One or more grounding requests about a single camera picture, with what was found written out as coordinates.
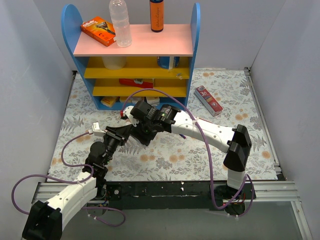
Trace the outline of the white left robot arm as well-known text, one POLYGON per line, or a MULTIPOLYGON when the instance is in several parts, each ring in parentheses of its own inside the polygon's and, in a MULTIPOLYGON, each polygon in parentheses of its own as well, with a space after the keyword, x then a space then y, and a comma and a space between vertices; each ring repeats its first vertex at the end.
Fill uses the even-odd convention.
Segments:
POLYGON ((105 176, 107 164, 117 147, 123 146, 132 129, 128 124, 102 130, 97 122, 87 133, 103 137, 103 141, 90 146, 88 157, 77 178, 57 195, 42 202, 38 200, 30 209, 22 237, 26 240, 59 240, 68 222, 88 201, 106 196, 105 176))

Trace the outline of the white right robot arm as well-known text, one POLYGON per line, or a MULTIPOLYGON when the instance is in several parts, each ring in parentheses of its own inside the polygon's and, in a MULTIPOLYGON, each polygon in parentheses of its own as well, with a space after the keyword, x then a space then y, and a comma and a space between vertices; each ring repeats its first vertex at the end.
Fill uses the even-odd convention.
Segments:
POLYGON ((123 111, 133 125, 134 136, 143 145, 148 145, 155 135, 167 132, 192 137, 216 147, 225 153, 223 164, 227 167, 227 195, 237 199, 245 192, 243 179, 250 155, 252 141, 248 129, 243 125, 236 128, 216 125, 203 119, 193 120, 190 115, 175 106, 164 104, 157 109, 140 100, 123 111))

